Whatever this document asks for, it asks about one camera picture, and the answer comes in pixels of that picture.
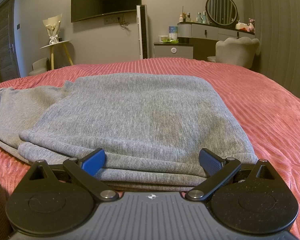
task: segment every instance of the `pink plush toy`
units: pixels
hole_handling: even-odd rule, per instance
[[[254,31],[255,31],[254,24],[256,23],[256,21],[254,19],[249,18],[249,22],[250,22],[250,24],[248,27],[248,32],[254,33]]]

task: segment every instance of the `blue trigger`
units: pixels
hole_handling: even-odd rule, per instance
[[[88,174],[94,176],[102,168],[106,160],[104,149],[97,149],[80,159],[78,165]]]
[[[226,164],[226,160],[222,159],[218,155],[203,148],[199,153],[200,166],[207,172],[209,176],[214,175],[220,171]]]

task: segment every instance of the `door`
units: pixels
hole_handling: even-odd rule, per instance
[[[0,6],[0,82],[20,77],[14,44],[14,0]]]

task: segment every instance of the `drawer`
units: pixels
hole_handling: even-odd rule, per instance
[[[237,39],[236,36],[229,36],[229,35],[224,35],[224,34],[218,34],[218,41],[225,41],[228,38],[235,38],[235,39]]]
[[[183,57],[183,58],[193,59],[192,56],[154,56],[154,57]]]
[[[178,24],[178,37],[191,38],[192,24]]]
[[[176,48],[175,53],[171,52],[172,48]],[[154,57],[193,57],[193,46],[178,45],[154,45]]]
[[[255,38],[255,36],[253,35],[253,34],[250,34],[250,33],[243,33],[243,32],[239,32],[239,37],[241,38],[241,37],[248,37],[248,38],[250,38],[250,39],[254,39]]]
[[[222,28],[219,28],[218,30],[218,33],[219,34],[223,34],[223,35],[228,35],[228,36],[231,36],[231,37],[238,37],[238,31],[234,31],[234,30],[228,30],[228,29],[222,29]]]
[[[207,40],[218,40],[218,27],[193,24],[191,29],[191,37]]]

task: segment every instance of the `bed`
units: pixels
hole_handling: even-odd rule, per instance
[[[124,63],[74,65],[18,78],[0,88],[61,87],[65,80],[111,73],[196,76],[208,81],[238,120],[259,159],[268,159],[299,203],[291,232],[300,239],[300,99],[267,77],[240,66],[184,58],[152,58]],[[0,148],[0,183],[9,196],[29,165]]]

